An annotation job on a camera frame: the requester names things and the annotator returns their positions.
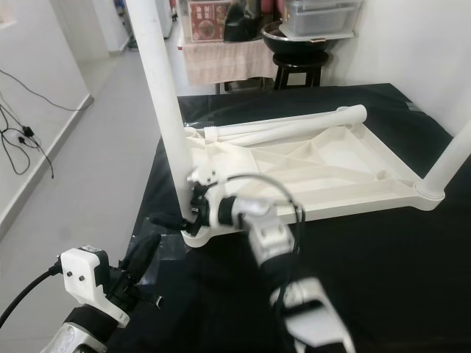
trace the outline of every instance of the white plastic tube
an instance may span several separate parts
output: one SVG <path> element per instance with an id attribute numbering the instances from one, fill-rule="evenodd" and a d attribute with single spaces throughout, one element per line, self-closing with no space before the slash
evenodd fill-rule
<path id="1" fill-rule="evenodd" d="M 416 184 L 417 191 L 429 199 L 443 199 L 445 188 L 470 154 L 471 121 L 451 141 L 427 176 Z"/>
<path id="2" fill-rule="evenodd" d="M 250 136 L 252 134 L 254 134 L 254 132 L 248 132 L 246 134 L 218 136 L 218 141 L 219 142 L 227 142 L 227 141 L 230 141 L 230 140 L 234 140 L 235 138 L 243 138 L 245 136 Z"/>
<path id="3" fill-rule="evenodd" d="M 187 177 L 191 173 L 193 163 L 185 140 L 182 115 L 171 78 L 155 0 L 127 0 L 127 9 L 138 42 L 182 216 L 191 220 L 191 192 Z"/>
<path id="4" fill-rule="evenodd" d="M 327 116 L 327 115 L 332 115 L 336 113 L 337 112 L 298 115 L 298 116 L 290 116 L 288 118 L 254 121 L 248 124 L 235 124 L 235 125 L 221 126 L 221 127 L 218 127 L 218 136 L 238 135 L 238 134 L 245 134 L 248 132 L 264 131 L 267 129 L 274 129 L 275 127 L 287 126 L 289 124 L 295 124 L 295 123 L 299 123 L 305 120 L 311 120 L 311 119 L 319 118 L 321 116 Z"/>
<path id="5" fill-rule="evenodd" d="M 314 119 L 306 119 L 297 123 L 292 122 L 274 129 L 260 131 L 241 138 L 229 140 L 228 143 L 237 146 L 250 146 L 281 138 L 291 138 L 305 135 L 306 133 L 327 129 L 333 126 L 355 125 L 365 122 L 367 117 L 363 105 L 348 107 L 333 114 L 321 116 Z"/>

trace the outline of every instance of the black cable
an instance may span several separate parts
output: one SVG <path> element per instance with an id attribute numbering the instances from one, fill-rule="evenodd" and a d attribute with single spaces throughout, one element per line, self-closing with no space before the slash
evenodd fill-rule
<path id="1" fill-rule="evenodd" d="M 51 160 L 49 159 L 49 157 L 47 156 L 47 154 L 44 152 L 43 148 L 41 147 L 41 145 L 36 142 L 36 140 L 34 138 L 32 138 L 32 140 L 36 143 L 36 146 L 39 148 L 39 150 L 43 153 L 44 157 L 46 158 L 47 160 L 47 163 L 49 163 L 49 167 L 51 168 L 51 179 L 54 179 L 54 167 L 52 167 L 52 162 Z"/>
<path id="2" fill-rule="evenodd" d="M 9 74 L 3 70 L 0 69 L 0 72 L 5 75 L 5 76 L 8 76 L 9 78 L 11 79 L 14 79 L 17 83 L 19 83 L 20 85 L 22 85 L 28 92 L 34 94 L 35 96 L 38 96 L 42 99 L 44 99 L 45 101 L 47 101 L 50 105 L 53 105 L 57 108 L 60 108 L 60 109 L 64 109 L 64 110 L 67 110 L 69 112 L 79 112 L 81 110 L 85 110 L 87 108 L 89 108 L 92 104 L 93 104 L 93 101 L 90 102 L 89 105 L 86 105 L 85 107 L 82 107 L 80 109 L 69 109 L 69 108 L 66 108 L 66 107 L 63 107 L 62 105 L 58 105 L 58 104 L 55 104 L 54 102 L 50 101 L 49 99 L 47 99 L 45 96 L 39 94 L 39 93 L 36 93 L 35 91 L 29 89 L 22 81 L 20 81 L 19 79 L 17 79 L 16 77 L 14 77 L 12 74 Z"/>
<path id="3" fill-rule="evenodd" d="M 1 113 L 1 116 L 3 116 L 3 119 L 5 120 L 5 124 L 6 124 L 5 130 L 6 130 L 10 127 L 10 125 L 8 124 L 8 119 L 5 116 L 3 109 L 4 109 L 3 106 L 0 104 L 0 113 Z"/>
<path id="4" fill-rule="evenodd" d="M 292 205 L 293 210 L 294 210 L 294 215 L 296 217 L 296 229 L 294 231 L 294 245 L 293 245 L 293 254 L 298 255 L 300 251 L 300 244 L 301 240 L 304 235 L 305 231 L 305 210 L 304 207 L 300 204 L 297 204 L 294 200 L 294 197 L 289 193 L 289 191 L 281 184 L 278 182 L 276 179 L 273 179 L 269 176 L 263 175 L 263 174 L 237 174 L 233 176 L 229 176 L 226 181 L 229 182 L 231 180 L 235 179 L 259 179 L 265 183 L 268 183 L 274 187 L 276 187 L 288 200 L 288 203 Z M 216 186 L 219 184 L 219 182 L 213 182 L 212 184 L 209 184 L 206 186 L 207 190 L 210 188 Z M 291 276 L 294 270 L 294 267 L 296 266 L 296 263 L 292 263 L 288 269 L 287 276 L 286 276 L 286 281 L 283 283 L 283 285 L 280 288 L 280 294 L 278 295 L 277 301 L 275 303 L 275 312 L 277 313 L 277 316 L 281 318 L 282 316 L 282 310 L 283 310 L 283 305 L 284 305 L 284 297 L 286 293 L 286 289 L 291 281 Z"/>
<path id="5" fill-rule="evenodd" d="M 13 116 L 13 114 L 11 112 L 8 111 L 7 108 L 5 108 L 3 105 L 0 104 L 0 108 L 2 108 L 2 112 L 1 114 L 4 116 L 5 120 L 7 120 L 7 118 L 5 117 L 5 114 L 4 114 L 4 111 L 11 117 L 11 119 L 13 119 L 19 126 L 23 127 L 23 124 L 20 123 L 20 121 L 15 118 L 15 116 Z"/>
<path id="6" fill-rule="evenodd" d="M 4 102 L 4 104 L 7 106 L 8 109 L 10 109 L 10 111 L 11 111 L 13 114 L 15 114 L 16 116 L 18 116 L 18 120 L 19 120 L 19 115 L 16 114 L 16 113 L 13 111 L 13 109 L 12 109 L 12 107 L 10 106 L 10 104 L 8 103 L 8 101 L 3 97 L 3 93 L 1 92 L 1 90 L 0 90 L 0 99 Z"/>
<path id="7" fill-rule="evenodd" d="M 31 166 L 31 159 L 29 158 L 29 155 L 20 147 L 20 146 L 17 146 L 13 143 L 11 143 L 5 136 L 4 136 L 4 133 L 7 132 L 7 131 L 10 131 L 10 130 L 13 130 L 13 131 L 16 131 L 18 132 L 19 134 L 23 135 L 22 137 L 19 137 L 18 140 L 20 143 L 24 144 L 26 147 L 29 147 L 31 149 L 39 149 L 41 151 L 41 153 L 44 155 L 44 157 L 46 158 L 48 164 L 49 164 L 49 167 L 51 168 L 51 178 L 54 179 L 54 167 L 52 166 L 52 162 L 51 160 L 49 159 L 49 157 L 47 156 L 47 154 L 44 152 L 43 148 L 41 147 L 41 145 L 39 144 L 39 142 L 36 141 L 36 139 L 33 137 L 34 136 L 34 132 L 31 130 L 30 127 L 28 126 L 24 126 L 23 124 L 21 124 L 18 119 L 16 119 L 12 113 L 10 113 L 7 109 L 5 109 L 5 107 L 3 105 L 0 104 L 0 113 L 1 115 L 3 116 L 4 120 L 5 120 L 5 124 L 7 125 L 7 128 L 0 131 L 0 135 L 1 135 L 1 143 L 4 147 L 4 150 L 7 154 L 7 157 L 8 157 L 8 160 L 10 161 L 10 164 L 12 165 L 13 167 L 13 171 L 15 172 L 15 174 L 17 175 L 23 175 L 25 174 L 29 167 Z M 15 129 L 15 128 L 12 128 L 10 127 L 10 125 L 8 124 L 8 119 L 7 117 L 5 116 L 5 113 L 7 113 L 19 126 L 21 126 L 21 130 L 19 129 Z M 35 144 L 35 146 L 31 146 L 29 145 L 28 143 L 26 143 L 26 141 L 31 141 Z M 7 147 L 5 146 L 5 143 L 4 141 L 6 141 L 8 144 L 10 144 L 11 146 L 13 147 L 16 147 L 17 149 L 19 149 L 25 156 L 26 158 L 28 159 L 28 166 L 25 168 L 24 171 L 22 172 L 18 172 L 18 170 L 16 169 L 15 167 L 15 163 L 13 162 L 13 159 L 11 158 L 11 155 L 10 153 L 8 152 L 7 150 Z"/>
<path id="8" fill-rule="evenodd" d="M 39 285 L 42 281 L 50 276 L 55 276 L 62 271 L 62 267 L 60 265 L 54 265 L 49 270 L 41 274 L 37 279 L 32 281 L 26 288 L 24 288 L 21 293 L 17 295 L 17 297 L 13 300 L 13 302 L 8 305 L 8 308 L 1 314 L 0 316 L 0 329 L 4 325 L 5 321 L 14 311 L 14 309 L 20 304 L 20 302 L 24 299 L 25 296 L 28 295 L 31 290 L 33 290 L 37 285 Z"/>
<path id="9" fill-rule="evenodd" d="M 12 156 L 10 155 L 10 152 L 8 151 L 7 147 L 5 146 L 5 141 L 6 141 L 9 145 L 11 145 L 11 146 L 13 146 L 13 147 L 19 149 L 19 150 L 26 156 L 26 159 L 27 159 L 27 161 L 28 161 L 28 165 L 26 166 L 26 168 L 25 168 L 23 171 L 20 172 L 20 171 L 18 171 L 18 170 L 16 169 L 15 163 L 13 162 L 13 159 L 12 159 Z M 10 161 L 10 164 L 12 165 L 12 168 L 13 168 L 13 171 L 15 172 L 15 174 L 16 174 L 16 175 L 23 175 L 23 174 L 25 174 L 25 173 L 28 171 L 29 167 L 31 166 L 31 159 L 29 158 L 29 155 L 26 153 L 26 151 L 24 151 L 24 149 L 22 149 L 20 146 L 17 146 L 17 145 L 15 145 L 15 144 L 9 142 L 8 139 L 5 137 L 5 135 L 4 135 L 3 132 L 1 132 L 1 144 L 2 144 L 2 146 L 3 146 L 3 149 L 5 150 L 5 153 L 7 154 L 8 160 Z"/>

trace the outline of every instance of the beige towel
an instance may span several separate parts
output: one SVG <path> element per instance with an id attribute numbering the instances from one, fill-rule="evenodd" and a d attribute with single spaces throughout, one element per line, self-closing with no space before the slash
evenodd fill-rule
<path id="1" fill-rule="evenodd" d="M 243 43 L 184 43 L 183 56 L 190 85 L 275 78 L 273 53 L 263 40 Z"/>

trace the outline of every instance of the stool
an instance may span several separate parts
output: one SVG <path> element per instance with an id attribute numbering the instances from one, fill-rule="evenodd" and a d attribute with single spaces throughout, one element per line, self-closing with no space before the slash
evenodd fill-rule
<path id="1" fill-rule="evenodd" d="M 325 51 L 315 51 L 310 54 L 275 54 L 273 62 L 278 66 L 275 90 L 288 88 L 289 74 L 306 74 L 304 86 L 293 87 L 319 87 L 321 85 L 321 71 L 329 60 L 329 54 Z"/>

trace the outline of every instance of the table top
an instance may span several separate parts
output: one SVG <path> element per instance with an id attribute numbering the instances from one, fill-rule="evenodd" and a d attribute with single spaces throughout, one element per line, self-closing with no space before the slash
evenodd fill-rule
<path id="1" fill-rule="evenodd" d="M 219 126 L 363 104 L 366 125 L 421 177 L 451 140 L 431 117 L 410 111 L 407 97 L 389 84 L 179 102 L 186 122 Z M 403 208 L 306 224 L 301 263 L 321 279 L 357 352 L 471 350 L 471 236 L 464 231 L 470 177 L 468 161 L 430 213 Z M 146 217 L 156 212 L 179 213 L 161 142 L 133 234 L 152 230 Z M 281 352 L 247 238 L 225 235 L 187 251 L 147 274 L 149 288 L 164 294 L 167 306 L 160 312 L 139 307 L 110 352 Z"/>

